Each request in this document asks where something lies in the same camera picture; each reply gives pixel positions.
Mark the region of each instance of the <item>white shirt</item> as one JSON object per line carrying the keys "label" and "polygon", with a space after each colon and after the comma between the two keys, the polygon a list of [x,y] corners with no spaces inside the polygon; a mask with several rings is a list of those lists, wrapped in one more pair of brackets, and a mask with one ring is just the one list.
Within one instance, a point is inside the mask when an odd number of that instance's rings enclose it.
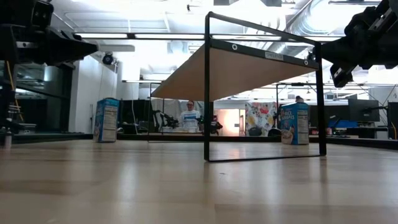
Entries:
{"label": "white shirt", "polygon": [[180,116],[180,122],[181,122],[181,127],[183,128],[197,128],[198,127],[198,121],[197,118],[200,118],[200,113],[199,111],[184,111],[181,113]]}

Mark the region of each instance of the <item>fluorescent light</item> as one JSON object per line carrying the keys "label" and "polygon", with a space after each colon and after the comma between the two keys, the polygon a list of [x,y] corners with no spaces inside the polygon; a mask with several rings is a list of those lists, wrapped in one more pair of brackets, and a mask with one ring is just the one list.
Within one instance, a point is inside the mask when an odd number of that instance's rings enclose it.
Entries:
{"label": "fluorescent light", "polygon": [[297,46],[297,47],[313,47],[311,44],[302,43],[302,42],[286,42],[286,46]]}
{"label": "fluorescent light", "polygon": [[329,1],[329,4],[341,4],[341,5],[358,5],[358,6],[377,6],[380,1]]}
{"label": "fluorescent light", "polygon": [[159,80],[124,80],[126,83],[162,83]]}
{"label": "fluorescent light", "polygon": [[202,34],[136,34],[136,39],[201,39],[205,38]]}
{"label": "fluorescent light", "polygon": [[127,39],[127,34],[86,34],[76,33],[84,39]]}
{"label": "fluorescent light", "polygon": [[280,37],[273,35],[213,35],[218,40],[280,40]]}
{"label": "fluorescent light", "polygon": [[198,50],[201,46],[188,46],[189,51]]}

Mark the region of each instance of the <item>person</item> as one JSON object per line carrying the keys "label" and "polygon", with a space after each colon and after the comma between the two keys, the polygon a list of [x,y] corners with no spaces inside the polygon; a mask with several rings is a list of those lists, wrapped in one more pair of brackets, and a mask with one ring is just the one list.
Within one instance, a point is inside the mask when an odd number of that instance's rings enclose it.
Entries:
{"label": "person", "polygon": [[180,125],[183,128],[198,128],[197,118],[200,118],[199,111],[195,111],[193,108],[195,106],[195,102],[192,100],[188,101],[187,108],[188,110],[181,113],[180,116]]}
{"label": "person", "polygon": [[304,99],[301,96],[296,96],[296,103],[304,103]]}

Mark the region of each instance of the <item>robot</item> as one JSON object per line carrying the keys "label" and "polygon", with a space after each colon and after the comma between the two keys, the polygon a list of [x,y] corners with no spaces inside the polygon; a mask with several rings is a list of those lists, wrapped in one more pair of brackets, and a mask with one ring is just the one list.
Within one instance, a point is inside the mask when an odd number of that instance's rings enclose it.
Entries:
{"label": "robot", "polygon": [[382,0],[353,16],[345,37],[322,45],[322,57],[333,63],[330,73],[335,87],[352,82],[357,66],[368,70],[373,65],[386,69],[398,65],[397,14],[397,0]]}

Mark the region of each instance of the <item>black stand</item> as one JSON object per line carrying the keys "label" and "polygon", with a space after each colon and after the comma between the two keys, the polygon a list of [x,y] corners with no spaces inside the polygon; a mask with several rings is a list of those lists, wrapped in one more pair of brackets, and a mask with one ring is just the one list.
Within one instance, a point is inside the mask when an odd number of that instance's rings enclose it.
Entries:
{"label": "black stand", "polygon": [[[319,126],[319,155],[312,155],[312,156],[285,156],[285,157],[264,157],[264,158],[245,158],[245,159],[223,159],[223,160],[212,160],[210,158],[210,133],[211,133],[211,103],[210,102],[210,49],[220,48],[221,45],[228,45],[230,43],[226,43],[220,40],[213,40],[210,35],[210,18],[215,18],[221,21],[230,22],[233,24],[241,25],[244,27],[250,27],[253,29],[261,30],[267,33],[274,34],[280,37],[280,41],[295,41],[295,42],[303,42],[310,45],[314,45],[314,53],[316,60],[308,61],[302,60],[299,58],[289,57],[287,55],[280,55],[274,52],[266,52],[261,50],[261,53],[258,49],[251,49],[247,48],[245,51],[239,50],[236,46],[232,45],[233,52],[237,54],[246,54],[252,55],[255,57],[261,57],[269,60],[281,60],[285,63],[296,64],[300,66],[313,66],[317,69],[316,76],[317,76],[317,103],[318,103],[318,126]],[[209,12],[205,19],[205,130],[204,130],[204,158],[206,161],[209,162],[223,162],[223,161],[247,161],[247,160],[254,160],[254,159],[281,159],[281,158],[293,158],[293,157],[314,157],[314,156],[325,156],[326,155],[326,125],[325,125],[325,109],[324,109],[324,101],[323,101],[323,80],[322,80],[322,54],[321,54],[321,43],[316,42],[314,40],[306,39],[301,36],[293,35],[290,33],[286,33],[280,30],[272,29],[269,27],[264,27],[259,24],[255,24],[248,21],[242,21],[240,19],[235,19],[227,16],[222,16],[219,14],[215,14],[213,12]]]}

